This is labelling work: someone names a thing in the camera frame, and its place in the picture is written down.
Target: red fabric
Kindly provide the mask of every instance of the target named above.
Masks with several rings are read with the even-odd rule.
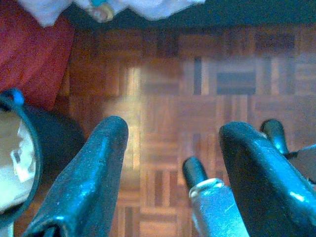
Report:
[[[52,110],[73,38],[65,18],[42,28],[14,0],[0,1],[0,92],[19,88],[28,104]]]

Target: parquet floor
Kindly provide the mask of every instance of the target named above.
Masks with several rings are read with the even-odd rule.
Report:
[[[197,237],[181,166],[196,155],[229,184],[222,125],[277,118],[290,150],[315,143],[316,26],[77,32],[56,109],[86,136],[108,115],[129,125],[111,237]]]

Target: black knob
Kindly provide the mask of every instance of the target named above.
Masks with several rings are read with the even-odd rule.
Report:
[[[182,172],[189,189],[208,179],[202,163],[196,157],[190,157],[183,162]]]
[[[270,119],[262,123],[260,131],[267,135],[267,139],[278,149],[278,151],[286,156],[289,151],[286,145],[283,125],[276,119]]]

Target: white fabric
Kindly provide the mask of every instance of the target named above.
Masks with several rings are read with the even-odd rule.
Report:
[[[22,140],[19,143],[19,149],[11,152],[11,158],[14,171],[23,183],[35,176],[35,149],[31,135],[22,121],[17,135]],[[16,161],[15,153],[19,157],[19,162]]]
[[[61,12],[72,2],[83,9],[93,7],[90,0],[18,0],[18,2],[43,27],[54,25]],[[149,20],[159,20],[193,4],[204,2],[205,0],[108,0],[107,4],[112,7],[115,15],[129,7]]]
[[[24,202],[29,196],[33,181],[34,179],[29,179],[21,183],[11,165],[0,167],[0,214]]]
[[[108,0],[107,3],[115,10],[126,7],[148,20],[159,20],[184,10],[193,4],[203,4],[205,0]]]

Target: wood tile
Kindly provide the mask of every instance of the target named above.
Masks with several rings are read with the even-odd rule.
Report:
[[[315,32],[315,25],[77,31],[55,109],[86,137],[109,115],[129,126],[110,236],[197,237],[182,164],[198,156],[210,178],[229,185],[218,131],[230,121],[259,129],[279,119],[291,151],[315,143]]]

